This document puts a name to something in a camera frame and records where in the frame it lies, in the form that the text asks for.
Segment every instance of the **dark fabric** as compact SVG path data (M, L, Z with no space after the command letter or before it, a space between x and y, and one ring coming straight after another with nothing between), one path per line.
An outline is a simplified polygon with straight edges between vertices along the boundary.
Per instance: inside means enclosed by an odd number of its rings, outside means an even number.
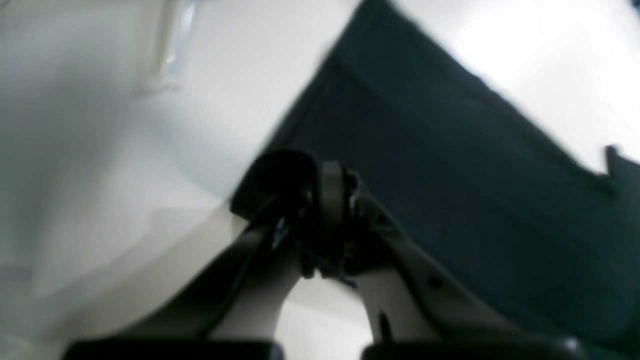
M409 235L522 327L599 359L638 339L640 167L576 164L384 0L366 0L269 149L359 171Z

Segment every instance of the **white floor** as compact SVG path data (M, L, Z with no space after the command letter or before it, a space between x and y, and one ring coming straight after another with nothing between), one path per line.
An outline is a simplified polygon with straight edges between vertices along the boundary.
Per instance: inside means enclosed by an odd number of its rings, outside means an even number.
M203 0L182 89L148 94L161 2L0 1L0 352L114 331L231 241L224 202L357 4ZM584 166L610 143L640 160L629 1L397 4ZM370 334L353 294L312 281L277 338L356 359Z

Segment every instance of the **white surface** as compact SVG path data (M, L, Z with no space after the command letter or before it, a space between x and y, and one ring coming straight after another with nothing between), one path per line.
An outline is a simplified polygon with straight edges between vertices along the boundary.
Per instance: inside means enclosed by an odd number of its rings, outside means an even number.
M0 8L0 332L108 332L177 291L232 238L226 210L211 210L356 4L205 1L183 89L157 96L141 91L156 0ZM627 0L399 6L583 165L604 171L610 143L640 160L640 16ZM278 330L288 358L355 358L363 318L301 286Z

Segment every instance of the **dark blue fabric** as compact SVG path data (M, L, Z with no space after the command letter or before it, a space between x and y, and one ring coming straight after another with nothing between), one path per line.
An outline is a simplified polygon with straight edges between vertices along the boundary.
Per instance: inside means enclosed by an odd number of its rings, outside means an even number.
M385 0L366 0L269 149L359 171L409 235L522 327L636 352L640 167L584 168Z

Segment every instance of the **black plastic part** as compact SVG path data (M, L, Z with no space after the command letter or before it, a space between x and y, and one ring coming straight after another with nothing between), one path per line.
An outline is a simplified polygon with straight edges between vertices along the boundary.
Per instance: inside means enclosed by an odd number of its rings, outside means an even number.
M278 344L247 341L105 340L76 343L66 360L284 360Z
M510 339L504 341L451 341L445 343L396 343L370 346L362 360L579 360L584 353L575 340Z
M300 256L288 242L272 249L270 234L245 232L169 304L118 337L272 338L300 278Z
M244 175L231 200L232 213L252 221L274 197L317 194L318 169L309 155L279 150L262 155Z
M302 277L304 277L305 279L309 280L309 279L313 279L315 272L316 272L316 266L313 262L313 260L308 257L306 254L301 254L301 268L302 268Z
M349 230L357 252L346 267L362 295L376 342L445 341L469 334L523 334L428 256L364 189ZM379 314L387 319L388 332Z
M322 166L319 188L319 210L322 218L321 238L305 240L316 256L334 269L340 268L344 258L344 226L348 215L347 187L344 169L337 161Z

